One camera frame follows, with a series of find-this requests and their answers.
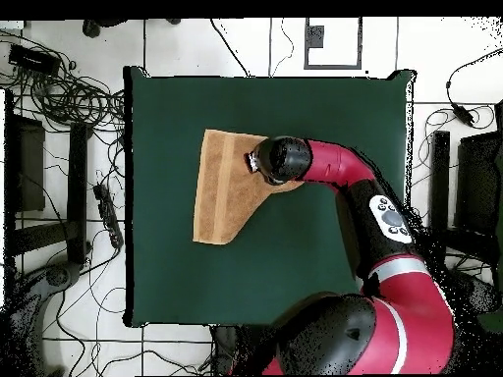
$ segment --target cloth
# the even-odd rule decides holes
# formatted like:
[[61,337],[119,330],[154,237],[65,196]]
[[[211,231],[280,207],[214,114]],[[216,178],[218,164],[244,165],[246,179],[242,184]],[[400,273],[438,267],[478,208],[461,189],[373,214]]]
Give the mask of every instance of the cloth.
[[194,209],[194,242],[226,244],[271,194],[302,183],[268,184],[252,174],[245,155],[266,137],[206,130],[200,152]]

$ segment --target green table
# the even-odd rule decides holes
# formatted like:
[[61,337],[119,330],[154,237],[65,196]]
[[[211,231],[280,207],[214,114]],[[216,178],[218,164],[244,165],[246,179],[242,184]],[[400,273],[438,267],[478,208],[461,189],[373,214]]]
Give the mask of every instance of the green table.
[[205,129],[338,142],[364,152],[403,197],[412,78],[149,78],[125,69],[132,324],[267,324],[313,293],[354,292],[334,195],[321,185],[268,198],[229,244],[192,242],[200,145]]

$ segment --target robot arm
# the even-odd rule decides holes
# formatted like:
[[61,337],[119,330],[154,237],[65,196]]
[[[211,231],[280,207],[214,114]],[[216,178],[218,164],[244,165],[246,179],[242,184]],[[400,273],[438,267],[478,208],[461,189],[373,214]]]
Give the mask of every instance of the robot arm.
[[438,373],[454,340],[452,313],[431,279],[405,218],[352,150],[288,136],[262,142],[252,172],[280,185],[322,183],[335,192],[360,296],[326,296],[281,330],[286,374]]

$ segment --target white tile floor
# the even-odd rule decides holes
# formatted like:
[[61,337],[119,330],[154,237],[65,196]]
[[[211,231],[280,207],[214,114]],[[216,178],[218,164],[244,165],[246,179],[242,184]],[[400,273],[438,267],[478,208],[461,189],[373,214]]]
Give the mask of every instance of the white tile floor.
[[[396,69],[411,69],[418,72],[415,85],[414,123],[415,160],[419,145],[424,138],[424,122],[433,111],[447,107],[445,82],[453,70],[464,63],[502,46],[503,36],[499,20],[469,18],[363,18],[363,64],[359,71],[307,71],[304,70],[305,19],[268,18],[244,20],[215,20],[223,31],[232,49],[252,76],[297,77],[341,77],[369,76],[386,78]],[[338,22],[333,19],[316,19],[317,25],[325,25],[325,33],[337,37]],[[105,28],[99,37],[87,38],[82,33],[82,21],[30,22],[23,30],[23,36],[44,45],[65,52],[77,63],[77,74],[105,82],[112,92],[123,88],[122,69],[125,65],[146,67],[152,76],[226,76],[241,77],[243,70],[231,56],[209,20],[183,20],[178,26],[171,26],[164,20],[128,21],[117,27]],[[347,41],[354,41],[353,32],[346,33]],[[338,46],[332,43],[334,50]],[[0,71],[9,68],[8,48],[0,43]],[[453,100],[469,104],[494,104],[503,99],[503,58],[494,57],[477,65],[463,69],[453,78],[451,95]],[[23,99],[24,115],[31,117],[32,103]],[[488,121],[488,113],[481,113],[482,125]],[[451,132],[452,164],[456,163],[456,148],[459,139],[475,132],[458,121],[446,125]],[[495,129],[495,123],[487,128]],[[101,137],[110,142],[113,133]],[[66,135],[47,134],[46,149],[54,156],[68,154]],[[89,141],[88,179],[96,182],[101,172],[109,170],[107,147],[96,138]],[[60,165],[66,172],[68,164],[48,152],[45,166]],[[117,165],[123,168],[124,159]],[[454,201],[455,169],[451,172],[451,201]],[[413,183],[427,175],[425,168],[413,171]],[[61,181],[66,179],[58,168],[47,169],[44,186],[54,199],[62,217],[66,216],[66,187]],[[116,194],[116,205],[123,205],[124,193],[119,181],[111,182]],[[428,180],[413,188],[413,205],[424,214],[427,211],[425,193]],[[450,219],[453,208],[451,204]],[[92,237],[101,230],[99,215],[92,192],[88,196],[87,235]],[[118,210],[118,217],[124,221],[124,210]],[[34,225],[47,219],[55,219],[48,206],[42,213],[26,213],[20,226]],[[112,253],[107,236],[102,233],[96,238],[93,263],[107,259]],[[44,264],[63,244],[55,244],[42,250],[20,256],[18,266],[25,272]],[[103,301],[113,288],[125,286],[125,256],[121,254],[104,270],[93,286],[93,294]],[[105,376],[168,375],[176,371],[175,365],[163,362],[154,353],[141,355],[142,351],[155,351],[161,356],[184,364],[199,365],[210,352],[210,335],[207,327],[178,325],[148,325],[144,329],[126,328],[122,323],[122,313],[101,311],[96,328],[99,307],[88,290],[89,279],[94,281],[98,273],[84,276],[68,293],[61,318],[63,326],[84,340],[85,355],[78,364],[74,375],[96,376],[89,366],[91,350],[95,340],[100,341],[99,368],[106,363],[138,355],[128,361],[113,362],[104,371]],[[45,356],[49,365],[63,364],[70,371],[82,347],[70,340],[53,323],[61,296],[54,297],[47,309],[44,326]],[[103,302],[110,311],[124,308],[124,290],[113,291]]]

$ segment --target tan towel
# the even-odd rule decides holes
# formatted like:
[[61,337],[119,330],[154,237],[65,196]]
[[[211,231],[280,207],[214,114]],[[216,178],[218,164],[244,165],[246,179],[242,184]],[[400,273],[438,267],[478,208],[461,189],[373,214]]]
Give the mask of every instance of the tan towel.
[[267,184],[260,173],[250,173],[245,154],[264,139],[260,135],[204,132],[194,209],[194,242],[230,242],[267,196],[302,184],[289,182],[276,187]]

